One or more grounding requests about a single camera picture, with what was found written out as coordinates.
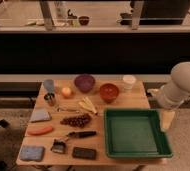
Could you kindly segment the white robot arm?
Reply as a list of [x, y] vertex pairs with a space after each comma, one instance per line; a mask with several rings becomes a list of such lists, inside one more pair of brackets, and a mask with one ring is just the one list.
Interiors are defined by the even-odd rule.
[[171, 70], [171, 79], [160, 87], [156, 95], [161, 111], [160, 127], [166, 132], [175, 116], [175, 110], [190, 96], [190, 62], [176, 64]]

